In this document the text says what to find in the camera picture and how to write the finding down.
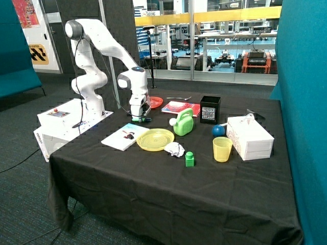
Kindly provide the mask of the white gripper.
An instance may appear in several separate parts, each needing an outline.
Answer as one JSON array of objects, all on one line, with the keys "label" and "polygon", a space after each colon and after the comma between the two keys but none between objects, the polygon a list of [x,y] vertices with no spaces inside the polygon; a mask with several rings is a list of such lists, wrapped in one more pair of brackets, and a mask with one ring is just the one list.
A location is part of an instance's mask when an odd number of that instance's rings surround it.
[{"label": "white gripper", "polygon": [[150,97],[146,94],[132,94],[129,101],[133,118],[146,116],[151,111]]}]

